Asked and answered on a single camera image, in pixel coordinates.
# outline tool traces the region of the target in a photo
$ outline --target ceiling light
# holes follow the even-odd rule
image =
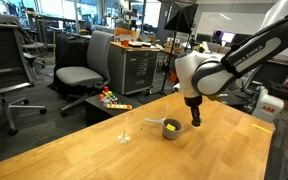
[[[229,18],[229,17],[225,16],[225,15],[224,15],[224,14],[222,14],[222,13],[220,13],[220,15],[221,15],[223,18],[227,19],[227,20],[231,20],[231,18]]]

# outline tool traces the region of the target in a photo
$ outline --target gray office chair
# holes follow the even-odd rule
[[[209,49],[211,52],[217,52],[221,45],[215,44],[215,43],[209,43],[209,42],[208,42],[208,43],[207,43],[207,46],[208,46],[208,49]]]
[[[90,96],[89,88],[102,89],[110,82],[107,59],[112,40],[112,34],[94,31],[87,49],[88,67],[64,67],[56,71],[57,77],[66,85],[86,88],[83,97],[61,109],[63,117],[67,116],[68,109],[84,102]]]
[[[18,28],[13,25],[0,24],[0,112],[4,111],[11,130],[9,135],[17,134],[10,109],[40,109],[40,113],[46,113],[45,106],[24,106],[15,105],[18,103],[28,104],[28,99],[21,98],[15,102],[8,103],[6,94],[33,85],[29,68],[23,57],[23,51],[18,37]]]
[[[22,33],[20,34],[24,34],[24,33],[27,33],[21,26],[18,18],[16,16],[12,16],[12,15],[6,15],[6,14],[3,14],[1,15],[0,14],[0,24],[12,24],[14,25],[14,23],[16,23],[18,25],[19,28],[21,28],[20,30],[23,31]],[[24,40],[22,40],[22,48],[26,51],[26,52],[29,52],[30,50],[38,50],[40,53],[43,52],[43,48],[47,48],[47,45],[45,43],[41,43],[41,42],[30,42],[30,43],[27,43],[27,42],[23,42]],[[34,63],[37,63],[39,65],[41,65],[43,68],[45,67],[45,62],[44,61],[34,61]]]

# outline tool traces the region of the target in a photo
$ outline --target light stand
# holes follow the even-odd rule
[[[178,29],[178,25],[179,25],[179,22],[180,22],[180,17],[182,15],[182,10],[179,10],[179,16],[177,18],[177,23],[176,23],[176,28],[175,28],[175,31],[174,31],[174,36],[173,36],[173,42],[172,42],[172,47],[171,47],[171,51],[170,51],[170,55],[168,56],[168,59],[167,59],[167,66],[165,67],[165,74],[164,74],[164,79],[163,79],[163,84],[162,84],[162,89],[157,92],[157,94],[161,94],[161,95],[164,95],[166,96],[165,92],[164,92],[164,87],[165,87],[165,83],[166,83],[166,79],[167,79],[167,75],[169,74],[170,72],[170,63],[171,63],[171,59],[172,59],[172,53],[173,53],[173,50],[174,50],[174,45],[175,45],[175,38],[176,38],[176,34],[177,34],[177,29]]]
[[[169,57],[167,60],[167,65],[164,67],[165,74],[164,74],[162,88],[160,91],[153,93],[153,94],[161,94],[164,96],[166,95],[164,92],[164,88],[165,88],[167,76],[170,71],[170,62],[171,62],[172,55],[173,55],[177,32],[188,33],[191,35],[191,27],[193,25],[193,19],[194,19],[196,9],[197,9],[197,4],[188,4],[188,3],[174,2],[174,1],[171,2],[169,14],[168,14],[169,21],[166,23],[164,29],[174,31],[173,42],[172,42],[171,50],[170,50]]]

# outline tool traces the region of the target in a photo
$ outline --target ceiling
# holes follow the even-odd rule
[[[178,0],[187,3],[196,4],[258,4],[258,3],[276,3],[278,0]]]

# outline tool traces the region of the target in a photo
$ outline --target chair armrest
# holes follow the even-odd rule
[[[28,54],[28,53],[23,53],[25,59],[29,62],[33,62],[37,56],[34,56],[34,55],[31,55],[31,54]]]

